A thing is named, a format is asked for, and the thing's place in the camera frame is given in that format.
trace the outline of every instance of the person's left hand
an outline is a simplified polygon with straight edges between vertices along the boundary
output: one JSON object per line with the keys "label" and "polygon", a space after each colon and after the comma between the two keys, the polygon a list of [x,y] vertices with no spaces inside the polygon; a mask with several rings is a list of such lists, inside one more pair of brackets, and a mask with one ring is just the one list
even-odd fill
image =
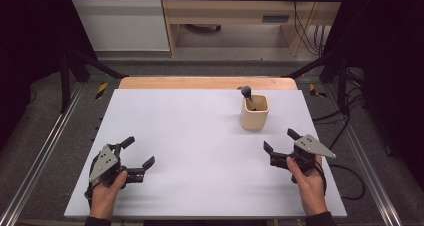
{"label": "person's left hand", "polygon": [[108,188],[103,183],[99,183],[93,189],[90,217],[111,220],[116,196],[125,184],[127,171],[121,172],[116,177],[115,182]]}

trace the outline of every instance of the person's right hand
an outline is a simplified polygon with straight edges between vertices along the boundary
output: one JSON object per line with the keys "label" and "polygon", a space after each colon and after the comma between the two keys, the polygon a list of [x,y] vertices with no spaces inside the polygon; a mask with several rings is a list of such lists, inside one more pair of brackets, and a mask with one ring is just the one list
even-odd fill
{"label": "person's right hand", "polygon": [[[321,156],[316,156],[316,161],[321,165]],[[302,173],[296,161],[287,158],[287,166],[290,172],[296,178],[299,187],[300,197],[302,199],[303,210],[307,216],[312,216],[327,212],[327,205],[324,198],[324,185],[321,175],[315,168]]]}

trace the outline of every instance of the pen holder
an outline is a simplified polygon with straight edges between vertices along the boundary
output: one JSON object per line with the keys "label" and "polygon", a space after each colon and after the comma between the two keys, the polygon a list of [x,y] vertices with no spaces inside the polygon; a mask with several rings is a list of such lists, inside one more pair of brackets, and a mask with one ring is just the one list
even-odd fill
{"label": "pen holder", "polygon": [[240,122],[244,129],[258,131],[264,127],[266,118],[268,117],[268,99],[265,95],[252,95],[252,101],[256,107],[256,111],[252,111],[247,99],[243,98]]}

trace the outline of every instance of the gray floor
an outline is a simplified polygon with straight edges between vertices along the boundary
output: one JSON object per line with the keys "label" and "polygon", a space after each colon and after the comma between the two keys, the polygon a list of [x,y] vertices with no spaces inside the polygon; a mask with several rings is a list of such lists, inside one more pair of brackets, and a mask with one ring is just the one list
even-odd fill
{"label": "gray floor", "polygon": [[[278,77],[293,72],[316,57],[308,55],[304,50],[300,57],[292,58],[288,54],[287,46],[275,40],[274,36],[268,38],[268,34],[282,37],[278,27],[261,29],[259,26],[240,28],[235,25],[223,25],[220,32],[210,31],[210,29],[182,28],[177,50],[180,54],[174,59],[166,55],[146,53],[150,56],[144,57],[143,60],[140,58],[122,60],[115,57],[108,58],[109,60],[104,62],[111,68],[130,75]],[[58,141],[54,144],[55,147],[39,179],[34,187],[29,189],[31,194],[25,199],[26,203],[20,209],[18,224],[31,225],[25,224],[30,222],[32,225],[48,225],[46,221],[61,221],[61,223],[54,222],[53,225],[64,225],[65,221],[67,223],[74,221],[63,217],[69,201],[68,194],[75,186],[82,166],[87,160],[92,140],[97,133],[96,127],[101,124],[101,118],[113,89],[119,84],[119,80],[112,79],[90,66],[89,70],[92,73],[89,82],[75,83],[72,80],[74,88],[81,89],[80,99]],[[317,82],[316,75],[319,70],[311,71],[297,80],[299,89],[304,92],[312,118],[327,115],[336,110],[333,103],[334,97],[321,98],[309,93],[312,82],[318,92],[334,96],[336,88],[334,84]],[[108,88],[102,99],[95,99],[102,82],[108,82]],[[354,85],[348,83],[348,87],[353,88]],[[0,212],[2,213],[18,192],[32,162],[42,150],[46,138],[60,116],[61,94],[58,73],[37,81],[32,85],[32,90],[34,101],[28,105],[21,122],[0,153],[0,178],[3,182],[2,194],[0,194]],[[352,98],[359,94],[359,90],[352,91]],[[360,147],[366,152],[402,225],[424,225],[422,189],[414,181],[402,159],[386,155],[384,141],[380,137],[372,116],[362,106],[363,102],[360,102],[352,108],[349,121],[351,131],[344,132],[337,141],[333,150],[339,157],[329,160],[329,163],[349,167],[360,174],[361,178],[366,178],[355,157],[354,147],[357,145],[351,140],[353,132],[359,140]],[[342,125],[340,121],[316,124],[321,142],[330,145]],[[332,172],[341,195],[358,195],[361,187],[356,177],[339,168],[332,168]],[[339,225],[396,225],[384,221],[377,201],[378,197],[373,195],[373,190],[367,186],[365,195],[360,200],[343,199],[348,217],[336,220]],[[287,219],[280,220],[280,225],[298,224],[296,219]]]}

